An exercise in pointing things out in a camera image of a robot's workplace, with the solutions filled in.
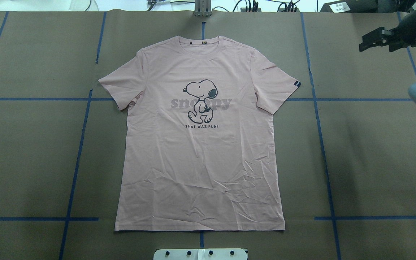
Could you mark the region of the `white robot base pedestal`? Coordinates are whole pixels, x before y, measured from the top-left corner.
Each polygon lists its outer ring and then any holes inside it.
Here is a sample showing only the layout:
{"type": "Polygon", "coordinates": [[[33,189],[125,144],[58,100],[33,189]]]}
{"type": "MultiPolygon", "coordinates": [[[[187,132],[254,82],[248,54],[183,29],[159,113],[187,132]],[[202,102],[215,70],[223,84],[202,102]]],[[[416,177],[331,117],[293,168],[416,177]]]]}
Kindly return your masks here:
{"type": "Polygon", "coordinates": [[[248,260],[243,248],[185,248],[156,250],[154,260],[248,260]]]}

